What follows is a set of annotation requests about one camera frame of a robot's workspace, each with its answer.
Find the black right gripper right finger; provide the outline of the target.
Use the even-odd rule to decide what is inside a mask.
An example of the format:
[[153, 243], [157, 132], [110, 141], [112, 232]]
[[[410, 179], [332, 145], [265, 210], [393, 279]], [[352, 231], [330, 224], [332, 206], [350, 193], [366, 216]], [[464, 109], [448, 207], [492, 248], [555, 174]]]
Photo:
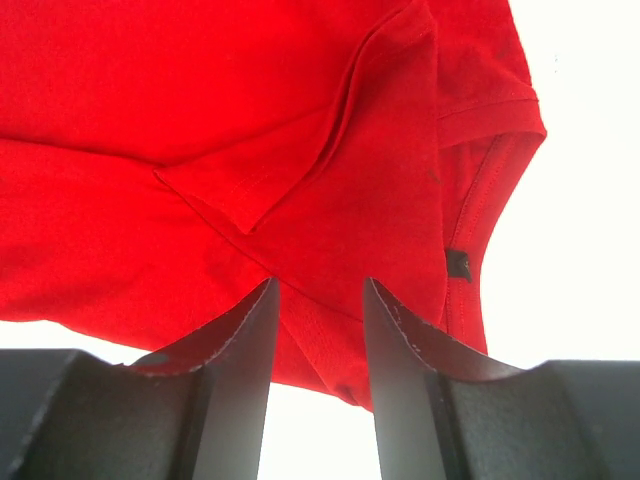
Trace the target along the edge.
[[364, 330], [385, 479], [635, 479], [639, 365], [519, 369], [420, 319], [375, 279]]

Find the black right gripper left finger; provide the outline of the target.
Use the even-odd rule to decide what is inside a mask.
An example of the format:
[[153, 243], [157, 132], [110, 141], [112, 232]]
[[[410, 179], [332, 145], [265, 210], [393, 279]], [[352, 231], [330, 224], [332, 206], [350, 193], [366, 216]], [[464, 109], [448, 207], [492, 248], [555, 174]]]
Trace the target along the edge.
[[1, 353], [5, 479], [253, 479], [279, 284], [135, 363], [76, 349]]

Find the red t shirt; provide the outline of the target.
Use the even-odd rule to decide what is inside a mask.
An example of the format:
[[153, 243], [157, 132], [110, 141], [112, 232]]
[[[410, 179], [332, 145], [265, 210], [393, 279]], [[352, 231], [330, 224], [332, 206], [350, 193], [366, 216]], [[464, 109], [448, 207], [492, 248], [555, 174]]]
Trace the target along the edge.
[[484, 351], [545, 136], [506, 1], [5, 1], [1, 317], [156, 350], [274, 277], [274, 380], [370, 408], [364, 281]]

